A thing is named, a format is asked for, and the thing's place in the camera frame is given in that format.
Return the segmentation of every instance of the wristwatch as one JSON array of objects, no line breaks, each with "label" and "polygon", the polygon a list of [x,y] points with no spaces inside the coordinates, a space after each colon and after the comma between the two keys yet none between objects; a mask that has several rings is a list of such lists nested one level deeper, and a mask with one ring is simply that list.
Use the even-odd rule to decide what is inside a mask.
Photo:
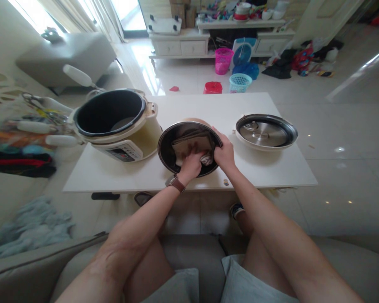
[{"label": "wristwatch", "polygon": [[179,190],[180,193],[182,193],[185,190],[185,186],[178,180],[177,175],[172,175],[170,178],[168,178],[165,182],[165,185],[174,186],[176,189]]}]

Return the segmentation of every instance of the sofa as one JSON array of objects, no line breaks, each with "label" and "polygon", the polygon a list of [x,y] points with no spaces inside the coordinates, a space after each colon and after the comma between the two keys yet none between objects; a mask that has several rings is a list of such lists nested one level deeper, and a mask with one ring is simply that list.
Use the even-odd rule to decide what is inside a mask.
[{"label": "sofa", "polygon": [[[106,239],[100,233],[1,259],[0,302],[54,302]],[[379,303],[379,235],[312,239],[365,302]],[[198,268],[200,302],[220,301],[221,259],[247,248],[243,236],[166,235],[160,240],[174,269]]]},{"label": "sofa", "polygon": [[93,83],[104,74],[117,55],[102,33],[64,34],[63,40],[41,43],[22,54],[16,65],[43,86],[80,86],[63,72],[65,64],[72,65],[91,77]]}]

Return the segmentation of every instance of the hand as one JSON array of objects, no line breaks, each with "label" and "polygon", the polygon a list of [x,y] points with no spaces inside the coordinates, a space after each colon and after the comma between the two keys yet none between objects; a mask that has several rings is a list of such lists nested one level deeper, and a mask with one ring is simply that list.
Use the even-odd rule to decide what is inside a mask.
[{"label": "hand", "polygon": [[198,146],[188,146],[190,152],[187,156],[182,155],[183,162],[180,172],[177,174],[178,180],[184,185],[187,186],[190,181],[198,177],[201,172],[202,164],[201,157],[205,154],[205,151],[197,153]]},{"label": "hand", "polygon": [[220,140],[223,143],[222,148],[215,147],[214,159],[220,168],[227,174],[228,170],[235,169],[235,152],[233,150],[233,144],[222,133],[220,133],[215,127],[213,130],[218,134]]}]

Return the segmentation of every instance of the blue fan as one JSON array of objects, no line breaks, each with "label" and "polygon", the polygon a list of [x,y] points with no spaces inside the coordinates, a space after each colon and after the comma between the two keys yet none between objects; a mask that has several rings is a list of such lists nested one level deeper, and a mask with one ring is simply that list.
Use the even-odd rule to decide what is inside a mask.
[{"label": "blue fan", "polygon": [[256,38],[239,38],[235,40],[233,44],[234,55],[230,64],[231,70],[233,70],[236,65],[250,62],[256,43]]}]

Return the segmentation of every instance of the brown watch strap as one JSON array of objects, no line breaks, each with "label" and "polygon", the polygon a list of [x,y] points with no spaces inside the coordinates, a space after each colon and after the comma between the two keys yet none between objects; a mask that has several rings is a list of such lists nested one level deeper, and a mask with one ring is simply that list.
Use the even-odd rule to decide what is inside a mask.
[{"label": "brown watch strap", "polygon": [[177,179],[177,177],[174,179],[171,185],[178,189],[180,193],[182,193],[185,190],[185,186]]}]

